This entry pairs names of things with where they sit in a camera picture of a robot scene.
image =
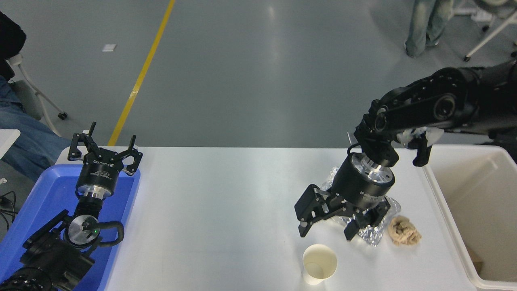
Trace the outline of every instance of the crumpled foil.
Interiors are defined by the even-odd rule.
[[[322,184],[321,190],[327,191],[332,186],[332,182],[334,180],[334,176],[338,172],[339,167],[333,167],[332,171],[330,172],[330,175],[328,176],[327,180]],[[381,239],[383,238],[383,233],[386,230],[386,228],[389,226],[389,223],[391,220],[396,216],[397,213],[400,212],[400,203],[398,203],[395,199],[385,196],[386,200],[390,204],[390,209],[388,210],[388,213],[384,216],[381,223],[379,223],[376,227],[367,226],[366,228],[362,228],[359,230],[357,235],[361,237],[367,244],[371,246],[377,246]],[[333,216],[332,220],[339,223],[343,227],[347,227],[347,225],[352,221],[351,217],[347,216]]]

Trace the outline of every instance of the blue jeans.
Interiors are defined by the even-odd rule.
[[[54,165],[61,151],[71,141],[61,138],[48,127],[24,112],[23,106],[0,76],[0,128],[18,129],[20,136],[2,157],[16,171],[36,181]]]
[[[419,56],[425,46],[438,42],[449,21],[453,0],[415,0],[406,52],[410,56]]]

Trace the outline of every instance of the paper cup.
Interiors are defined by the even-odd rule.
[[[303,253],[303,279],[317,285],[330,278],[338,267],[334,251],[324,244],[313,244]]]

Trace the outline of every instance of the white table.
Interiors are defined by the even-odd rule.
[[[4,156],[19,136],[20,131],[17,129],[0,128],[0,158]]]
[[[321,184],[344,149],[140,148],[140,188],[107,290],[476,290],[468,280],[428,182],[398,150],[388,193],[422,233],[417,246],[386,235],[373,248],[343,227],[298,233],[294,204]],[[58,163],[66,163],[65,150]],[[323,243],[338,256],[333,277],[302,277],[302,254]]]

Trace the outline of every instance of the cable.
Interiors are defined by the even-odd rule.
[[[10,211],[10,210],[5,210],[5,209],[0,209],[0,211],[4,212],[5,214],[18,214],[18,212],[16,211]]]
[[[13,202],[13,201],[11,201],[10,199],[7,199],[7,198],[5,197],[6,195],[9,195],[9,194],[12,194],[12,195],[13,195],[13,197],[14,197],[14,202]],[[14,213],[16,212],[16,210],[14,209],[14,206],[16,205],[16,192],[14,192],[14,191],[9,191],[9,192],[7,192],[7,193],[5,193],[5,194],[3,194],[3,195],[0,195],[0,198],[1,198],[1,200],[2,200],[2,201],[3,201],[3,200],[7,200],[7,201],[9,201],[9,203],[11,203],[11,206],[12,206],[12,213],[11,213],[11,214],[8,214],[8,215],[11,215],[11,223],[13,223],[13,222],[14,222]]]
[[[9,201],[9,203],[11,203],[12,211],[13,211],[13,213],[14,213],[14,203],[13,203],[10,199],[7,199],[7,198],[5,198],[5,197],[4,197],[4,199],[5,199],[5,200],[7,200],[7,201]],[[11,216],[12,216],[11,223],[13,223],[13,222],[14,222],[14,214],[11,214]]]
[[[353,148],[355,148],[356,146],[358,146],[358,145],[359,145],[359,143],[355,143],[355,144],[351,145],[350,147],[348,147],[348,150],[346,150],[346,154],[347,154],[347,155],[350,155],[350,151],[351,151]]]
[[[5,224],[7,225],[7,230],[9,230],[9,221],[7,220],[7,218],[5,217],[5,215],[1,211],[0,211],[0,215],[5,220]]]
[[[7,193],[5,193],[5,194],[3,194],[3,195],[0,195],[0,197],[5,197],[6,195],[9,195],[9,194],[12,194],[12,195],[13,195],[13,197],[14,197],[14,205],[16,205],[16,192],[14,192],[14,191],[9,191],[9,192],[7,192]]]

